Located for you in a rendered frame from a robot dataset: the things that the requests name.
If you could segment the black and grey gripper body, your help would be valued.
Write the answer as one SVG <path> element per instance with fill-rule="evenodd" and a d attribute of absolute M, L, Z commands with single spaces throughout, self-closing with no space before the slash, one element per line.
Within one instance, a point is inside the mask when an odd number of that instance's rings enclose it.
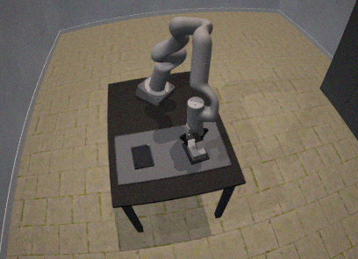
<path fill-rule="evenodd" d="M 196 132 L 198 132 L 199 136 L 202 136 L 204 134 L 204 125 L 202 125 L 201 128 L 192 129 L 192 128 L 188 127 L 188 125 L 186 124 L 184 133 L 186 133 L 187 140 L 194 139 L 192 134 L 196 133 Z"/>

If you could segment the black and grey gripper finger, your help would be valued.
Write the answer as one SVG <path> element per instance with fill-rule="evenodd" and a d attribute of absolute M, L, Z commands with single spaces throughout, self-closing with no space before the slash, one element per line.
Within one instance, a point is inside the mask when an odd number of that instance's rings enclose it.
<path fill-rule="evenodd" d="M 184 138 L 183 138 L 184 137 Z M 186 145 L 186 146 L 188 146 L 188 140 L 186 139 L 186 133 L 184 133 L 183 135 L 181 135 L 180 136 L 180 139 L 182 140 L 182 141 L 184 141 L 184 144 Z"/>
<path fill-rule="evenodd" d="M 204 128 L 204 135 L 203 135 L 203 136 L 200 136 L 200 138 L 203 139 L 204 136 L 206 135 L 206 133 L 207 133 L 208 131 L 209 131 L 208 128 Z"/>

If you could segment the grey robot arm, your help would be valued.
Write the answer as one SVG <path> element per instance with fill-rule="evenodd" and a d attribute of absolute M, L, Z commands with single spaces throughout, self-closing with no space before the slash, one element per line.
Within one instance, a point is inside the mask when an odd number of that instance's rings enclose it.
<path fill-rule="evenodd" d="M 173 68 L 182 64 L 186 59 L 187 52 L 184 46 L 190 40 L 189 35 L 193 35 L 190 87 L 206 95 L 211 106 L 205 106 L 204 100 L 200 97 L 191 97 L 188 100 L 187 125 L 192 129 L 200 128 L 203 121 L 215 122 L 218 118 L 218 96 L 208 84 L 212 28 L 211 21 L 205 18 L 173 18 L 169 23 L 171 38 L 157 44 L 151 51 L 151 58 L 156 63 L 152 76 L 145 81 L 147 93 L 155 97 L 166 95 L 169 90 L 167 82 L 169 74 Z"/>

